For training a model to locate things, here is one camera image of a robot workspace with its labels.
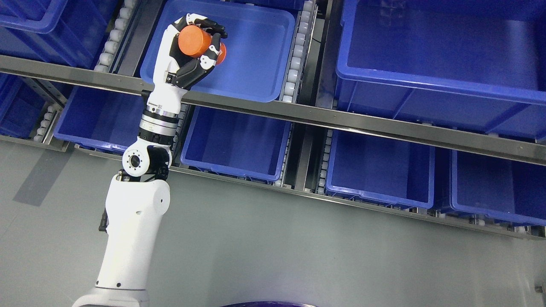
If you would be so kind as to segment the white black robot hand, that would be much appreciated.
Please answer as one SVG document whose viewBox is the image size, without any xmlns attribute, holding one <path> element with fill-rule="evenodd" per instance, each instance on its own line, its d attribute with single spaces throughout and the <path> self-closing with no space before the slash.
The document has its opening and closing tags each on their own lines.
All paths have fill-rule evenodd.
<svg viewBox="0 0 546 307">
<path fill-rule="evenodd" d="M 196 26 L 211 37 L 211 43 L 197 58 L 183 54 L 179 47 L 180 32 L 189 26 Z M 220 58 L 221 40 L 227 37 L 223 25 L 195 13 L 169 24 L 156 56 L 154 90 L 146 102 L 146 111 L 166 117 L 178 116 L 182 97 L 214 70 Z"/>
</svg>

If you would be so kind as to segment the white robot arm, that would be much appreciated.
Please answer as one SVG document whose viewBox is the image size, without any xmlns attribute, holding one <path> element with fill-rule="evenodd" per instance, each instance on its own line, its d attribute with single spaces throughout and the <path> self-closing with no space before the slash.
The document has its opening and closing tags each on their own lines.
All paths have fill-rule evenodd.
<svg viewBox="0 0 546 307">
<path fill-rule="evenodd" d="M 107 247 L 96 284 L 75 307 L 148 307 L 148 275 L 162 217 L 170 206 L 166 182 L 172 162 L 179 101 L 148 101 L 139 135 L 122 156 L 105 201 Z"/>
</svg>

